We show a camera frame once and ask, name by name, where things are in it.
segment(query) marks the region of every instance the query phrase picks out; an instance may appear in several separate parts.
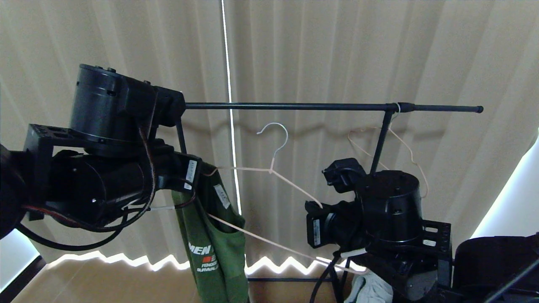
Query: green vest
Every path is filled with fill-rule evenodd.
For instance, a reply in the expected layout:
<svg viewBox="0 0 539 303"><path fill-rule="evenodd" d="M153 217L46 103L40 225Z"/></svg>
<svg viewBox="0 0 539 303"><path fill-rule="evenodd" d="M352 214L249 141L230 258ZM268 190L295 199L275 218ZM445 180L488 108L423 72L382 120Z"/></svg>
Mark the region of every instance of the green vest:
<svg viewBox="0 0 539 303"><path fill-rule="evenodd" d="M209 174L214 169L214 166L202 163L202 173ZM178 205L189 201L191 196L173 191L172 198ZM245 225L245 219L230 205L219 172L210 177L200 174L196 199L177 209L176 214L202 302L246 303L245 235L206 213L240 228Z"/></svg>

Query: floor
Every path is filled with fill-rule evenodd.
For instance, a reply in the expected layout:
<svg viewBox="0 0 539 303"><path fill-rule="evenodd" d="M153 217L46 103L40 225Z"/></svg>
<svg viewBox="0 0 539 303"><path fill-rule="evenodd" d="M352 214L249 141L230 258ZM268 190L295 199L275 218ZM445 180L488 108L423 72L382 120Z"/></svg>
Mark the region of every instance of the floor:
<svg viewBox="0 0 539 303"><path fill-rule="evenodd" d="M259 277L276 277L257 272ZM303 277L290 269L282 277ZM251 302L308 302L314 283L250 282ZM334 302L330 283L323 283L316 302ZM190 270L167 264L152 271L148 264L132 267L123 261L65 260L47 265L15 298L27 302L200 302Z"/></svg>

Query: beige curtain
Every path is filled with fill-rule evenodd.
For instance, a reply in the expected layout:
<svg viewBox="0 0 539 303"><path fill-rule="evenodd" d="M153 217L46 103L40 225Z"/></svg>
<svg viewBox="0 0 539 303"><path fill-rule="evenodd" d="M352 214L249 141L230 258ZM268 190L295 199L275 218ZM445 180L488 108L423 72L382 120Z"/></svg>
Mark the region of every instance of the beige curtain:
<svg viewBox="0 0 539 303"><path fill-rule="evenodd" d="M28 123L68 126L78 64L184 92L188 102L227 102L220 2L0 2L2 144L21 149ZM226 1L232 102L483 105L482 114L401 114L393 129L410 144L430 185L426 219L453 224L454 246L469 237L530 146L539 124L539 3ZM379 112L233 111L238 165L266 168L284 133L275 169L325 203L350 200L320 171L336 159L370 159L346 136L380 126ZM232 165L229 111L187 111L190 153ZM352 138L374 152L377 131ZM160 136L176 148L174 129ZM388 135L382 162L420 178L408 150ZM233 173L223 171L235 201ZM421 180L422 191L425 191ZM312 256L334 247L306 243L307 199L274 176L239 172L247 228ZM170 204L160 192L155 205ZM100 239L52 220L27 223L62 243ZM172 212L146 214L100 251L150 262L186 260ZM63 252L37 245L47 261ZM290 254L249 239L248 263Z"/></svg>
<svg viewBox="0 0 539 303"><path fill-rule="evenodd" d="M539 3L414 1L233 1L225 19L233 102L483 105L482 114L401 114L393 129L414 150L430 185L424 218L453 224L453 245L488 211L539 125ZM371 159L351 148L348 131L380 126L379 112L234 111L238 164L275 169L326 203L350 199L320 171L336 159ZM373 153L378 132L353 135ZM425 183L391 134L381 161ZM313 256L306 243L308 199L279 179L239 173L247 228ZM248 263L289 253L250 240Z"/></svg>

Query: white wall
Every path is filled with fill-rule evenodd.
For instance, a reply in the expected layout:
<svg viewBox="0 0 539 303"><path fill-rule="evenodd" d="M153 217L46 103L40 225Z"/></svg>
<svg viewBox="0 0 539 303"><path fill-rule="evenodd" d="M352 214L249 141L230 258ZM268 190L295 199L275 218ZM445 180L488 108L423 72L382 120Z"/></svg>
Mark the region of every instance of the white wall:
<svg viewBox="0 0 539 303"><path fill-rule="evenodd" d="M0 240L0 291L16 278L39 253L18 230Z"/></svg>
<svg viewBox="0 0 539 303"><path fill-rule="evenodd" d="M539 139L522 157L472 238L530 236L538 231Z"/></svg>

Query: clothing rack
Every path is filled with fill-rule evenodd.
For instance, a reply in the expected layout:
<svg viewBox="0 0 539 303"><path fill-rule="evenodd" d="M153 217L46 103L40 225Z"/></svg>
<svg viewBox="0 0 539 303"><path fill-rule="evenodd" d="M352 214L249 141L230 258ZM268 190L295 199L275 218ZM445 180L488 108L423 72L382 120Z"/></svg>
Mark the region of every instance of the clothing rack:
<svg viewBox="0 0 539 303"><path fill-rule="evenodd" d="M385 103L385 104L331 104L331 103L225 103L225 102L186 102L185 109L242 109L242 110L286 110L286 111L377 111L385 112L382 121L380 135L376 143L376 151L372 159L370 173L376 172L376 168L380 161L382 148L384 146L385 137L388 133L391 117L395 113L409 112L467 112L467 113L482 113L482 106L456 106L456 105L416 105L407 102ZM178 131L178 139L180 150L182 153L187 153L185 145L185 137L181 119L176 123ZM323 279L324 282L331 282L333 291L337 295L341 290L335 269L331 278ZM316 278L248 278L248 281L280 281L280 282L314 282Z"/></svg>

